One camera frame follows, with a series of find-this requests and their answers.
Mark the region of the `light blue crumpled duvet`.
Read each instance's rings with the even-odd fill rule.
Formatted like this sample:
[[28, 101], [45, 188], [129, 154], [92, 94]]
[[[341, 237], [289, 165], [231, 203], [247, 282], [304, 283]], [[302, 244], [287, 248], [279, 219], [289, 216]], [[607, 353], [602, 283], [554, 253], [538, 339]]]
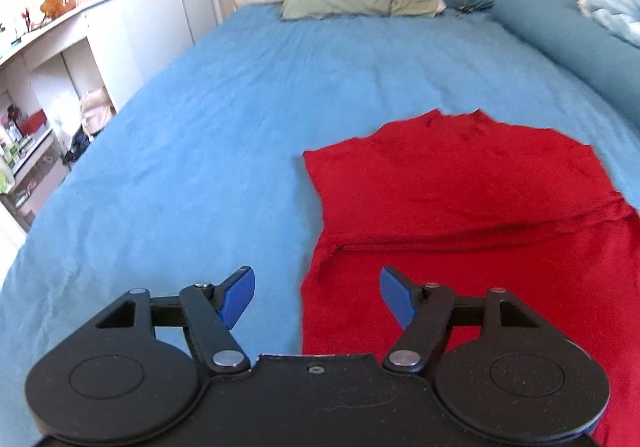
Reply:
[[578, 7], [614, 36], [640, 46], [640, 0], [578, 0]]

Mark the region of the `blue bed blanket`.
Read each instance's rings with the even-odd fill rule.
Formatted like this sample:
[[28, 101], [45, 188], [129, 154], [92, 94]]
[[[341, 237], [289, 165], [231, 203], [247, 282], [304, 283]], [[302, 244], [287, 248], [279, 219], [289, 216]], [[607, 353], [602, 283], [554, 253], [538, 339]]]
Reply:
[[247, 355], [300, 349], [299, 287], [322, 222], [303, 153], [439, 110], [550, 127], [639, 201], [638, 130], [486, 14], [286, 22], [238, 10], [108, 123], [32, 224], [1, 290], [1, 441], [40, 435], [28, 370], [132, 288], [175, 295], [244, 265]]

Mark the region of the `white shelving unit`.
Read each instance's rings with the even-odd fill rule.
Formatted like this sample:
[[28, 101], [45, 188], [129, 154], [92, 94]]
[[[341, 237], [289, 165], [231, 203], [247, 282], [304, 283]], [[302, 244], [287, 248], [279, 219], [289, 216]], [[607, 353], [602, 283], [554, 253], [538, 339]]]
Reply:
[[15, 185], [1, 203], [23, 229], [32, 225], [68, 173], [61, 155], [80, 129], [81, 100], [104, 92], [115, 110], [100, 64], [107, 56], [112, 0], [76, 0], [55, 20], [40, 11], [44, 0], [1, 0], [1, 104], [24, 115], [42, 110], [47, 124], [27, 136], [14, 162]]

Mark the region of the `green pillow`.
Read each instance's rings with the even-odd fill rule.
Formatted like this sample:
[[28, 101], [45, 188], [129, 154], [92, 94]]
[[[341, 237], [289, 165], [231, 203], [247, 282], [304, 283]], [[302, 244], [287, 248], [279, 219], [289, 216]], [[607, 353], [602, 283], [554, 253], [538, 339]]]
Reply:
[[435, 17], [446, 9], [443, 0], [284, 0], [281, 19], [325, 19], [341, 16]]

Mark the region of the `teal bolster cushion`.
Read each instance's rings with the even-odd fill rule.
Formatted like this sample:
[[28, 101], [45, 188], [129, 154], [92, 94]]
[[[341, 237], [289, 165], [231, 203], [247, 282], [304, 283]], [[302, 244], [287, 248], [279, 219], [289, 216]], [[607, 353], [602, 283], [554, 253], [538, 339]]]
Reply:
[[584, 16], [577, 0], [495, 0], [491, 17], [639, 124], [639, 49]]

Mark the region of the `orange toy on shelf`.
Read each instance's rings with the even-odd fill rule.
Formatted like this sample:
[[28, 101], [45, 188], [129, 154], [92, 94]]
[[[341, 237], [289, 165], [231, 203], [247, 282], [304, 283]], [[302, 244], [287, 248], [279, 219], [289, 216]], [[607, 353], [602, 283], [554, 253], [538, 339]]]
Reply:
[[55, 20], [76, 8], [76, 0], [44, 0], [40, 11], [47, 19]]

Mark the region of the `white wardrobe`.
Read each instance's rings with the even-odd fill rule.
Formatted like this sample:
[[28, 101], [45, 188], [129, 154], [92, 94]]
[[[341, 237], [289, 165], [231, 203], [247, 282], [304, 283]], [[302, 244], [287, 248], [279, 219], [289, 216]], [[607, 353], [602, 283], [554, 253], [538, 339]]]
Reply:
[[219, 21], [216, 0], [112, 0], [107, 15], [105, 85], [122, 107]]

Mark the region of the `red knit sweater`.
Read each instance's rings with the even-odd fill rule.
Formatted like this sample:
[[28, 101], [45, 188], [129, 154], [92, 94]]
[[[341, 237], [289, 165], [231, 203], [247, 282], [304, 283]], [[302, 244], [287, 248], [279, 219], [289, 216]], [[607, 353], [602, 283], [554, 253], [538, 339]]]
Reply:
[[392, 122], [304, 154], [323, 229], [302, 284], [303, 351], [382, 357], [400, 329], [383, 267], [460, 295], [509, 290], [611, 383], [596, 438], [639, 441], [639, 215], [593, 150], [476, 111]]

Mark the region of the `red box on shelf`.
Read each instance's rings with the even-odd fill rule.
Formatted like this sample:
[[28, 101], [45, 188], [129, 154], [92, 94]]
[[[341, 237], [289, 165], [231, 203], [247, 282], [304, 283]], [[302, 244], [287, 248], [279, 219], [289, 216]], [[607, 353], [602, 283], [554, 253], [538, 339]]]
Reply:
[[21, 133], [26, 135], [32, 135], [36, 133], [41, 126], [47, 124], [47, 117], [42, 110], [38, 110], [35, 113], [26, 116], [20, 124], [18, 124], [18, 128]]

